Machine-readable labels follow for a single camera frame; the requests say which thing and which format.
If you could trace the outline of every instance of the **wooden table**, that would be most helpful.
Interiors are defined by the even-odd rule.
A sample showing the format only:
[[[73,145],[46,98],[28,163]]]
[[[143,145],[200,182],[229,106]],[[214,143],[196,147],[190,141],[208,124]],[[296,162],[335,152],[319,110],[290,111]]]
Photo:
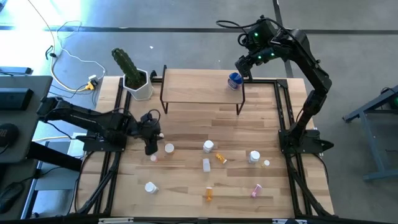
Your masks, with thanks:
[[[236,105],[236,114],[239,115],[245,101],[244,85],[238,90],[232,90],[227,85],[231,72],[233,71],[169,69],[165,66],[164,85],[160,89],[164,112],[167,114],[169,103],[214,103]]]
[[[296,115],[307,97],[304,81],[300,78],[287,81]],[[104,78],[98,111],[113,109],[118,82],[119,77]],[[162,111],[160,83],[153,83],[153,86],[154,94],[149,101],[131,102],[130,111],[136,118],[152,108]],[[293,217],[285,159],[279,149],[276,108],[274,87],[267,84],[246,85],[246,105],[239,116],[235,113],[235,105],[175,103],[168,114],[162,112],[160,125],[165,139],[159,141],[158,163],[151,162],[144,154],[141,140],[128,140],[119,167],[112,216]],[[215,143],[215,150],[210,154],[204,154],[202,150],[207,139]],[[166,156],[163,150],[167,143],[175,146],[172,156]],[[260,163],[249,164],[247,155],[252,150],[261,153],[261,161],[270,160],[270,166],[263,168]],[[225,165],[215,157],[216,152],[228,159]],[[96,152],[87,161],[78,189],[78,207],[97,187],[103,157],[104,153]],[[203,158],[210,158],[210,173],[202,170]],[[303,155],[303,164],[309,189],[324,208],[333,213],[322,163],[312,155]],[[144,190],[149,181],[160,189],[154,195]],[[253,199],[250,193],[256,184],[262,185],[263,189]],[[211,202],[206,202],[206,187],[213,187]],[[107,190],[101,210],[106,203]],[[300,208],[304,211],[300,190],[298,195]]]

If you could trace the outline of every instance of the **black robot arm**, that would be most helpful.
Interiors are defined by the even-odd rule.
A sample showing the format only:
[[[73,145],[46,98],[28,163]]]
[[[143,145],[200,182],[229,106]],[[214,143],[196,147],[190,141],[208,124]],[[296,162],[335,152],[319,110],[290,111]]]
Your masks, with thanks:
[[[305,130],[306,125],[313,115],[316,115],[326,100],[326,94],[331,87],[329,75],[319,66],[320,61],[315,60],[307,35],[298,29],[286,29],[270,18],[261,16],[257,22],[247,26],[226,26],[218,21],[217,24],[225,28],[242,29],[238,42],[249,50],[246,56],[241,56],[235,63],[239,73],[252,80],[250,69],[252,66],[267,63],[270,60],[281,58],[284,61],[294,61],[308,78],[312,90],[303,105],[300,119],[291,125],[289,130],[281,130],[281,146],[285,153],[300,152],[304,142],[314,147],[312,152],[319,152],[333,147],[328,141],[319,140],[317,130]]]
[[[76,137],[83,142],[94,140],[124,147],[126,136],[141,138],[145,141],[147,155],[157,152],[157,140],[160,138],[159,120],[153,118],[150,112],[136,121],[131,113],[120,113],[119,109],[100,113],[73,105],[59,96],[43,97],[37,110],[39,119],[45,123],[62,120],[95,133],[95,136]]]

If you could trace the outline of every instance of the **concrete floor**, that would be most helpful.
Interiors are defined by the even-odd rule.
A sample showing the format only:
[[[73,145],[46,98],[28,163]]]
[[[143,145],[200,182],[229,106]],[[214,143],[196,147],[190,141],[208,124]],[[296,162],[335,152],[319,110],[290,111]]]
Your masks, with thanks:
[[[272,0],[32,2],[51,25],[58,26],[78,19],[84,26],[92,27],[216,28],[217,19],[248,24],[261,14],[275,18]],[[398,1],[395,0],[279,0],[279,4],[282,21],[289,28],[398,29],[395,12]],[[0,31],[5,40],[0,42],[1,64],[28,66],[35,70],[34,75],[48,75],[49,62],[45,60],[44,52],[52,44],[51,36],[49,32],[40,31],[44,25],[30,5],[21,0],[9,1],[0,12],[0,25],[18,28]],[[138,67],[161,74],[163,64],[170,68],[234,69],[235,61],[246,53],[236,43],[237,36],[226,33],[79,32],[68,38],[64,46],[82,59],[97,60],[106,67],[108,75],[121,75],[111,57],[115,47],[127,51]],[[322,138],[335,143],[324,156],[335,213],[344,218],[397,223],[398,179],[362,180],[362,175],[375,171],[376,166],[359,121],[345,124],[341,116],[377,96],[381,88],[397,84],[398,35],[309,34],[308,38],[312,53],[321,59],[321,66],[333,81],[328,99],[314,120]],[[294,63],[292,69],[295,78],[304,78]],[[281,60],[256,67],[252,72],[256,77],[287,76]],[[76,88],[86,82],[88,76],[100,75],[101,69],[62,55],[55,73],[65,84]],[[308,82],[307,89],[312,89]],[[95,107],[91,95],[77,95],[69,101]],[[56,124],[69,134],[81,132],[63,122]],[[46,136],[58,136],[58,133],[44,124],[39,125],[35,138]],[[65,196],[68,192],[61,196],[43,194],[44,198],[70,201]],[[49,211],[52,208],[45,203],[39,202],[35,207],[35,212],[47,212],[47,215],[65,212]]]

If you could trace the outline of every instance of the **white cable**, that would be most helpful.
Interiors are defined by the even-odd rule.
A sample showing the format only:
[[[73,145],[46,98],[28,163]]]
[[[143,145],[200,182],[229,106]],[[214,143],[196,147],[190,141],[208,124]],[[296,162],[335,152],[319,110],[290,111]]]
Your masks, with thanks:
[[[33,5],[33,3],[32,3],[30,0],[27,0],[27,1],[30,3],[30,5],[32,5],[32,7],[35,9],[35,11],[38,13],[38,15],[42,18],[43,22],[45,23],[45,25],[46,25],[47,28],[49,29],[49,32],[50,32],[51,37],[52,37],[52,42],[53,42],[52,53],[55,54],[55,38],[54,38],[53,32],[51,31],[51,28],[50,28],[49,24],[48,24],[47,21],[44,19],[44,17],[41,15],[41,13],[36,9],[36,7]],[[57,30],[57,39],[58,39],[59,42],[60,42],[60,40],[59,40],[59,37],[58,37],[58,31],[60,30],[60,28]],[[65,37],[65,38],[70,37],[74,32],[75,32],[75,31],[73,31],[70,35],[68,35],[68,36]],[[103,78],[103,77],[105,76],[106,70],[105,70],[105,68],[104,68],[102,65],[100,65],[98,62],[82,60],[82,59],[80,59],[79,57],[76,57],[76,56],[74,56],[74,55],[71,55],[67,50],[65,50],[65,49],[62,47],[62,43],[61,43],[61,42],[60,42],[60,46],[61,46],[61,49],[62,49],[63,51],[65,51],[69,56],[71,56],[71,57],[73,57],[73,58],[77,58],[77,59],[78,59],[79,61],[81,61],[81,62],[96,63],[97,65],[99,65],[99,66],[103,69],[103,75],[102,75],[99,79],[101,79],[101,78]],[[57,81],[57,82],[58,82],[62,87],[64,87],[65,89],[67,89],[67,90],[69,90],[69,91],[72,91],[72,92],[80,92],[80,91],[85,91],[85,90],[86,90],[85,88],[80,89],[80,90],[74,90],[74,89],[72,89],[72,88],[67,87],[65,84],[63,84],[63,83],[58,79],[58,77],[54,74],[55,62],[56,62],[56,61],[54,61],[54,58],[51,57],[50,72],[51,72],[51,76],[55,79],[55,81]]]
[[[81,27],[81,21],[66,21],[62,26],[60,26],[60,27],[57,29],[57,40],[58,40],[58,42],[60,43],[61,49],[62,49],[64,52],[66,52],[69,56],[71,56],[71,57],[73,57],[73,58],[76,58],[76,59],[78,59],[78,60],[81,61],[81,62],[95,63],[95,64],[97,64],[98,66],[100,66],[100,67],[103,69],[103,72],[102,72],[102,76],[99,77],[98,79],[99,79],[99,80],[102,79],[102,78],[105,76],[105,73],[106,73],[106,70],[105,70],[105,68],[104,68],[102,65],[100,65],[100,64],[99,64],[98,62],[96,62],[96,61],[82,60],[81,58],[72,55],[71,53],[69,53],[69,51],[67,51],[66,49],[64,49],[64,48],[62,47],[62,42],[61,42],[61,40],[60,40],[60,37],[59,37],[58,32],[59,32],[60,29],[62,29],[62,27],[64,27],[64,26],[65,26],[66,24],[68,24],[69,22],[79,22],[79,26],[78,26],[77,30],[74,30],[72,33],[70,33],[69,35],[67,35],[66,37],[64,37],[64,39],[70,37],[70,36],[71,36],[73,33],[75,33],[75,32],[79,32],[79,29],[80,29],[80,27]]]

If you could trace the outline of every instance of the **white pot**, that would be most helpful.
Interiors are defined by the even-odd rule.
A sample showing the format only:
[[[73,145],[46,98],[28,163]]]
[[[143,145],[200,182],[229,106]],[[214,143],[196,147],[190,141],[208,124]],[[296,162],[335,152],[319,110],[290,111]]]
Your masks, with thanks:
[[[129,88],[126,86],[126,75],[123,75],[123,87],[129,91],[136,99],[137,101],[144,101],[144,100],[150,100],[150,97],[152,96],[152,93],[154,92],[154,87],[152,87],[152,83],[150,82],[150,78],[148,76],[147,71],[141,70],[137,68],[139,71],[145,73],[145,77],[147,78],[147,82],[141,86],[140,88],[133,90],[132,88]]]

